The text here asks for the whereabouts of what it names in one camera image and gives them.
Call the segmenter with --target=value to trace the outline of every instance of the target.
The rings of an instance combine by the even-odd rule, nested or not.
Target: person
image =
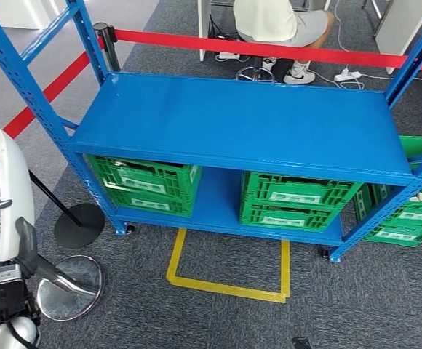
[[[309,11],[295,12],[290,0],[235,0],[234,14],[238,34],[247,42],[318,49],[333,27],[334,16],[319,8],[323,0],[310,0]],[[263,67],[271,70],[275,57],[265,58]],[[295,60],[284,81],[309,84],[315,74],[310,61]]]

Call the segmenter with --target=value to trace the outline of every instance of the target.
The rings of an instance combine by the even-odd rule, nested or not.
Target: green plastic crate
[[[415,247],[422,244],[422,229],[388,223],[373,229],[364,240]]]
[[[87,156],[106,188],[144,190],[170,198],[191,199],[201,167],[163,162]]]
[[[372,185],[364,184],[353,196],[353,206],[357,222],[360,222],[368,214],[374,205]],[[373,229],[364,238],[364,241],[398,244],[401,246],[414,247],[422,243],[422,225],[407,225],[395,221],[386,220]]]
[[[245,172],[242,200],[246,204],[260,206],[279,205],[339,212],[361,185],[355,182]]]
[[[422,154],[421,136],[400,136],[400,140],[407,156],[417,156]]]
[[[271,228],[323,231],[336,216],[335,212],[293,209],[280,206],[243,204],[240,223]]]
[[[353,207],[357,222],[366,217],[374,205],[370,190],[370,185],[364,184],[353,196]]]
[[[375,201],[380,202],[392,190],[387,185],[373,185]],[[399,225],[422,225],[422,202],[409,201],[387,218],[387,222]]]
[[[118,190],[106,188],[107,196],[116,206],[145,211],[174,214],[182,217],[192,215],[193,201],[181,201],[144,190]]]

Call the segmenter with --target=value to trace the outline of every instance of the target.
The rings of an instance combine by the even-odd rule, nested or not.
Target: gray shorts
[[[327,28],[327,14],[324,11],[308,11],[296,12],[299,25],[295,36],[286,41],[264,42],[264,44],[305,47],[312,44],[321,37]],[[256,41],[251,36],[239,33],[242,39],[247,42],[262,42]]]

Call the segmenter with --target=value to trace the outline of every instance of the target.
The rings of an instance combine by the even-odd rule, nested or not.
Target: shelf top surface
[[[71,141],[99,155],[216,167],[412,176],[378,92],[112,73]]]
[[[240,225],[238,215],[240,207],[241,179],[242,172],[238,170],[204,167],[191,218],[126,208],[119,208],[117,218],[126,222],[286,239],[309,244],[342,244],[343,230],[339,216],[324,232]]]

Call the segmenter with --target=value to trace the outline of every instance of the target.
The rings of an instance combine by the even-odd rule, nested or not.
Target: red barrier tape
[[[134,41],[182,49],[205,49],[213,52],[235,52],[243,55],[314,60],[318,62],[366,65],[370,67],[400,68],[405,56],[382,55],[372,52],[340,51],[336,49],[308,49],[268,44],[253,44],[240,41],[203,39],[195,36],[148,33],[144,31],[123,31],[116,29],[118,40]]]
[[[48,85],[43,93],[49,102],[52,102],[59,93],[62,92],[68,84],[71,83],[77,75],[83,71],[88,65],[88,63],[89,63],[89,60],[86,52],[82,53],[80,56],[77,57],[77,59],[74,60],[72,64],[63,71],[61,75]],[[5,125],[4,127],[4,131],[10,137],[15,138],[21,132],[24,131],[27,126],[30,125],[30,123],[34,118],[35,116],[30,110],[30,108],[27,107],[16,115],[8,124]]]

